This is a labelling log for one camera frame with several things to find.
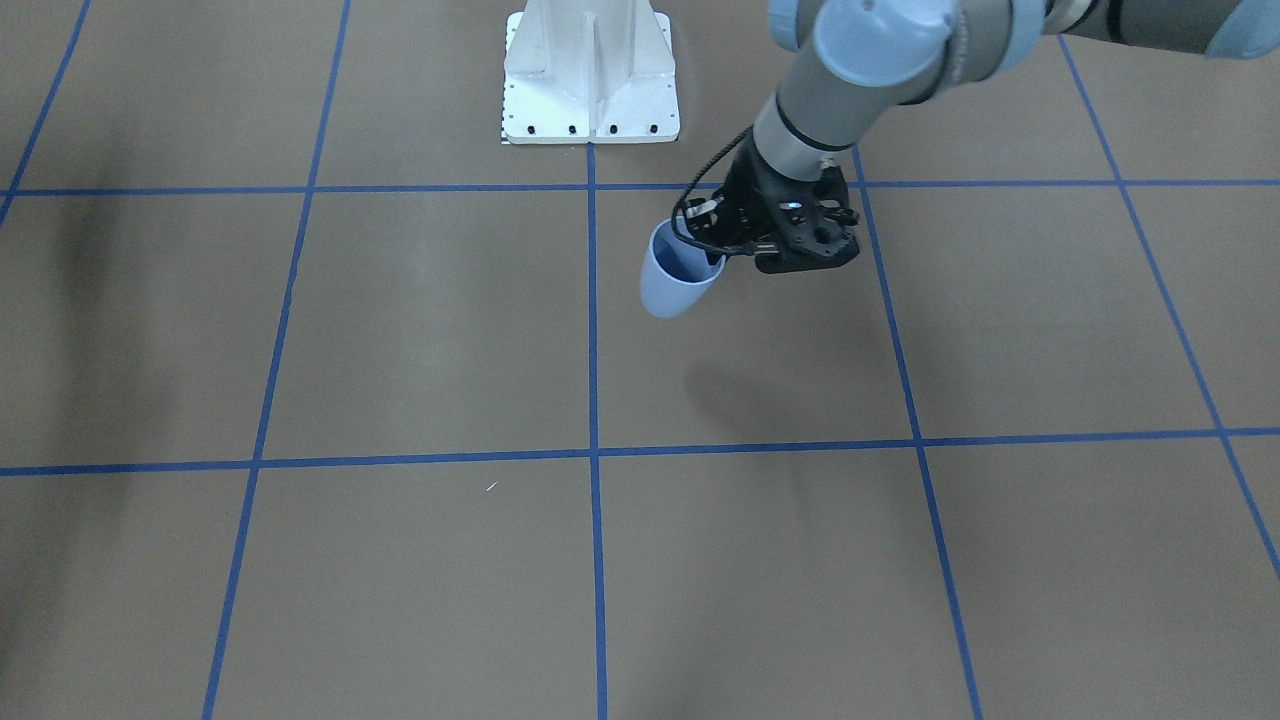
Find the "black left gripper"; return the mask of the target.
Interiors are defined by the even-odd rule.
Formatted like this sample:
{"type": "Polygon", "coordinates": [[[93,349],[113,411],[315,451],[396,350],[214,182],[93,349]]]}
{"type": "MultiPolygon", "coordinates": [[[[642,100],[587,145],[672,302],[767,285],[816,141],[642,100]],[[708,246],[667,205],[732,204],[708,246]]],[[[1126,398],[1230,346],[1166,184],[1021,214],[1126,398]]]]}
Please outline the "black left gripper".
{"type": "Polygon", "coordinates": [[[714,256],[780,256],[785,251],[786,202],[801,183],[777,172],[756,150],[737,151],[712,199],[713,218],[700,223],[700,242],[714,256]]]}

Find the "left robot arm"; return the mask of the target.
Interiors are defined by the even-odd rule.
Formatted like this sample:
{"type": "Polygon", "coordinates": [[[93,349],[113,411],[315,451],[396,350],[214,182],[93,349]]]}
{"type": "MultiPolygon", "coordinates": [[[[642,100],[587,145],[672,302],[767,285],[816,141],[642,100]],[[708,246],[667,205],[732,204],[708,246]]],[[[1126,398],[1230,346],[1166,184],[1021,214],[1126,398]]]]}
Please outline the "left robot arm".
{"type": "Polygon", "coordinates": [[[724,183],[673,210],[685,243],[767,273],[858,255],[837,158],[888,109],[1006,72],[1047,35],[1233,60],[1277,47],[1275,1],[773,1],[768,15],[794,63],[724,183]]]}

